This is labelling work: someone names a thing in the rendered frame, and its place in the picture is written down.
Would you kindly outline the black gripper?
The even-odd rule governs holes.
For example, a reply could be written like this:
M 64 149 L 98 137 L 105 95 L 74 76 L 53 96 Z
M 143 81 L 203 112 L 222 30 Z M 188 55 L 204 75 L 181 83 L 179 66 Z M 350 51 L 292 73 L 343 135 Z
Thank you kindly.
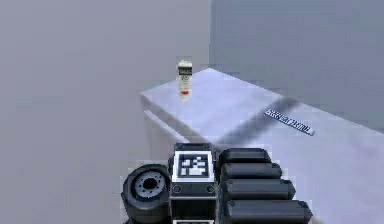
M 122 186 L 128 220 L 124 224 L 170 224 L 167 167 L 147 164 L 133 170 Z

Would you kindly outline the white spray bottle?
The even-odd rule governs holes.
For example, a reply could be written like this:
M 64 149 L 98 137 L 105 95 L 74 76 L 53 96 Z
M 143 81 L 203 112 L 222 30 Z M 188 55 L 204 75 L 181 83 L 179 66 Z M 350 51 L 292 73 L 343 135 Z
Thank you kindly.
M 180 60 L 177 65 L 177 72 L 179 97 L 182 102 L 185 102 L 188 100 L 191 89 L 191 77 L 193 74 L 192 62 Z

